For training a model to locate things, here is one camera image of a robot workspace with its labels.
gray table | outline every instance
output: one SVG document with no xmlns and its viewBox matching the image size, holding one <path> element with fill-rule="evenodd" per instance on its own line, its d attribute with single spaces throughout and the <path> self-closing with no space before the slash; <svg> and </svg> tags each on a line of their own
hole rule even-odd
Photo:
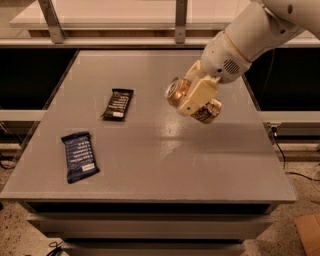
<svg viewBox="0 0 320 256">
<path fill-rule="evenodd" d="M 1 198 L 25 204 L 48 236 L 227 239 L 236 255 L 234 241 L 258 236 L 296 195 L 242 79 L 220 85 L 223 111 L 210 125 L 167 104 L 168 82 L 200 55 L 81 51 Z M 135 90 L 124 122 L 100 118 L 112 88 Z M 60 138 L 78 131 L 92 135 L 101 172 L 68 184 Z"/>
</svg>

black cable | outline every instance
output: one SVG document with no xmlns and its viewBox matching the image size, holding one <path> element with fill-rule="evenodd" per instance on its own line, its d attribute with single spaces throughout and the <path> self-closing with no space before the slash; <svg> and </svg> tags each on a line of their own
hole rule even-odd
<svg viewBox="0 0 320 256">
<path fill-rule="evenodd" d="M 298 173 L 298 172 L 286 172 L 286 174 L 298 175 L 298 176 L 301 176 L 301 177 L 303 177 L 303 178 L 306 178 L 306 179 L 312 180 L 312 181 L 320 181 L 320 180 L 313 179 L 313 178 L 311 178 L 311 177 L 309 177 L 309 176 L 303 175 L 303 174 Z"/>
<path fill-rule="evenodd" d="M 46 256 L 56 256 L 58 255 L 61 251 L 62 251 L 62 248 L 61 248 L 61 244 L 63 243 L 60 242 L 60 243 L 57 243 L 57 242 L 52 242 L 49 244 L 49 247 L 51 248 L 54 248 L 52 251 L 50 251 Z"/>
<path fill-rule="evenodd" d="M 284 170 L 284 169 L 286 168 L 286 162 L 287 162 L 287 161 L 286 161 L 286 156 L 284 155 L 282 149 L 280 148 L 279 143 L 278 143 L 278 140 L 277 140 L 277 129 L 276 129 L 276 127 L 272 127 L 272 128 L 271 128 L 271 136 L 272 136 L 274 142 L 276 143 L 276 145 L 277 145 L 277 147 L 278 147 L 278 149 L 279 149 L 279 151 L 280 151 L 280 153 L 281 153 L 281 155 L 282 155 L 282 159 L 283 159 L 283 170 Z"/>
</svg>

dark candy bar wrapper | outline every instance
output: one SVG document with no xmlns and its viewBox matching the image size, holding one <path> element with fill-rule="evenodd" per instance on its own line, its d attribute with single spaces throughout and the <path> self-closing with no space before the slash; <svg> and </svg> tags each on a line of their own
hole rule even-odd
<svg viewBox="0 0 320 256">
<path fill-rule="evenodd" d="M 99 172 L 93 155 L 89 132 L 78 132 L 61 138 L 66 147 L 67 181 L 74 183 Z"/>
<path fill-rule="evenodd" d="M 112 89 L 112 96 L 102 117 L 104 120 L 122 121 L 125 118 L 134 90 Z"/>
</svg>

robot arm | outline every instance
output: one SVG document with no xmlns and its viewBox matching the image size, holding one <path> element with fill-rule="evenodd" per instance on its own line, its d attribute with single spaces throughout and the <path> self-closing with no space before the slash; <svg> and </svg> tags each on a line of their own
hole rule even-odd
<svg viewBox="0 0 320 256">
<path fill-rule="evenodd" d="M 210 123 L 221 108 L 214 99 L 219 83 L 236 80 L 264 52 L 286 43 L 305 29 L 320 39 L 319 0 L 252 0 L 208 43 L 201 60 L 186 76 L 170 84 L 169 103 L 182 115 Z"/>
</svg>

speckled floor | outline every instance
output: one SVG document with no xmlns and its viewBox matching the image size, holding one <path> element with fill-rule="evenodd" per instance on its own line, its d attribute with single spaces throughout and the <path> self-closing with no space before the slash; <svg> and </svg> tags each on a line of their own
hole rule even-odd
<svg viewBox="0 0 320 256">
<path fill-rule="evenodd" d="M 302 154 L 319 155 L 314 151 Z M 298 172 L 309 177 L 320 178 L 318 161 L 287 162 L 286 172 Z M 0 170 L 0 190 L 10 171 Z M 297 175 L 288 175 L 298 194 L 298 201 L 291 205 L 280 205 L 273 213 L 274 223 L 255 240 L 244 242 L 246 252 L 242 256 L 276 256 L 305 255 L 294 218 L 302 215 L 319 214 L 320 205 L 312 201 L 320 201 L 320 182 L 315 182 Z M 16 202 L 2 202 L 4 209 L 0 211 L 0 255 L 38 256 L 46 255 L 49 243 L 60 241 L 48 239 L 27 221 L 27 210 Z"/>
</svg>

